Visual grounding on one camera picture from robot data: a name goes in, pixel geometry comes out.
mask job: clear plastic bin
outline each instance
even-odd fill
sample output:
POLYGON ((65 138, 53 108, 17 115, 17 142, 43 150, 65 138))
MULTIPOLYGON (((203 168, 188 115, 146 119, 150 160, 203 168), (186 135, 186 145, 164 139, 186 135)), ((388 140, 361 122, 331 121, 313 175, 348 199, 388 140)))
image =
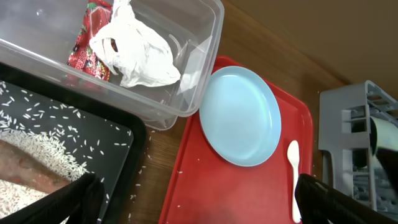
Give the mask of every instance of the clear plastic bin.
POLYGON ((220 0, 131 1, 137 19, 169 43, 182 74, 179 82, 157 88, 123 88, 66 65, 86 4, 86 0, 2 0, 0 62, 134 113, 156 129, 169 129, 178 116, 197 111, 220 42, 224 18, 220 0), (67 85, 67 74, 98 90, 67 85))

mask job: light blue plate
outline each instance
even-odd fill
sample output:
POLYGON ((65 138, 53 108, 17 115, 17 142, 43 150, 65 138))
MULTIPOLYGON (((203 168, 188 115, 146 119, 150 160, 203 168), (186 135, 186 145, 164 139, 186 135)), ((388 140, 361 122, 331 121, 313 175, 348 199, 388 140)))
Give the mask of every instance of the light blue plate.
POLYGON ((231 66, 215 72, 199 114, 213 149, 235 165, 259 165, 278 145, 278 103, 265 81, 246 68, 231 66))

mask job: pile of rice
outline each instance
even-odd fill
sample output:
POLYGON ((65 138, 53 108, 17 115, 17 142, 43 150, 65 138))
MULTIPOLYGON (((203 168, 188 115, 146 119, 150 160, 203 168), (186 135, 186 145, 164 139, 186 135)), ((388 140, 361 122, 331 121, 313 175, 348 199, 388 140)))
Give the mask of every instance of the pile of rice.
MULTIPOLYGON (((0 139, 6 141, 37 159, 50 170, 74 181, 85 172, 86 164, 79 165, 71 154, 65 154, 65 146, 47 133, 34 134, 19 130, 0 131, 0 139)), ((4 218, 47 194, 28 187, 0 180, 0 219, 4 218)))

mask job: plastic spoon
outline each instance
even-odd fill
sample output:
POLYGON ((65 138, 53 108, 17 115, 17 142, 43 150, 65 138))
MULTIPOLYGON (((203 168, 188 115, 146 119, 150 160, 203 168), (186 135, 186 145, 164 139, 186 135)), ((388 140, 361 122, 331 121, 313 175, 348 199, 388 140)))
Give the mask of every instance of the plastic spoon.
POLYGON ((287 158, 293 168, 293 200, 292 200, 292 215, 295 223, 301 222, 301 214, 299 206, 297 205, 296 198, 294 197, 296 191, 297 180, 299 178, 299 163, 300 163, 300 152, 299 143, 294 140, 290 143, 287 149, 287 158))

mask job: red tray edge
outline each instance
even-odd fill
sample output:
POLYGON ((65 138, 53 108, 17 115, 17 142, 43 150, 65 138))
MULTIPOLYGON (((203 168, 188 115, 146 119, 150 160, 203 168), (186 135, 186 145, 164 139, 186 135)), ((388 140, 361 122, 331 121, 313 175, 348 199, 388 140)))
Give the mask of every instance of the red tray edge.
MULTIPOLYGON (((217 66, 218 64, 227 64, 229 66, 242 66, 240 63, 235 62, 233 59, 230 59, 226 56, 217 56, 216 60, 215 60, 215 66, 214 69, 212 71, 215 72, 216 70, 218 70, 221 67, 225 67, 225 66, 217 66)), ((296 97, 288 94, 287 92, 285 92, 284 90, 280 89, 279 87, 275 86, 274 84, 268 82, 267 80, 264 80, 267 85, 270 87, 270 89, 272 90, 272 92, 275 95, 285 95, 288 97, 285 97, 286 99, 292 99, 289 100, 288 103, 291 105, 294 105, 296 108, 302 110, 302 111, 306 111, 305 114, 303 114, 303 120, 305 127, 304 128, 308 128, 309 134, 305 135, 305 139, 306 142, 309 144, 308 146, 303 146, 304 149, 310 149, 311 153, 306 153, 305 158, 308 161, 311 161, 311 163, 308 164, 308 166, 303 166, 302 163, 300 163, 300 169, 301 172, 300 173, 306 173, 306 174, 311 174, 312 173, 312 149, 313 149, 313 121, 312 121, 312 115, 311 112, 308 108, 308 106, 300 101, 299 99, 297 99, 296 97)), ((188 142, 188 133, 191 131, 191 127, 192 127, 192 122, 193 122, 193 117, 194 115, 190 116, 187 120, 187 124, 185 125, 185 130, 184 130, 184 134, 183 134, 183 138, 181 140, 181 144, 180 147, 178 149, 178 154, 177 154, 177 158, 175 159, 175 164, 174 164, 174 168, 172 171, 172 176, 170 178, 170 182, 169 182, 169 186, 167 187, 167 193, 166 193, 166 197, 165 200, 163 202, 163 207, 162 207, 162 212, 160 214, 159 217, 159 222, 158 224, 167 224, 166 218, 167 218, 167 214, 169 213, 169 205, 171 202, 171 198, 174 194, 174 187, 176 184, 176 180, 177 180, 177 172, 179 170, 179 167, 181 166, 181 158, 183 157, 185 150, 183 150, 185 148, 185 146, 187 145, 188 142)))

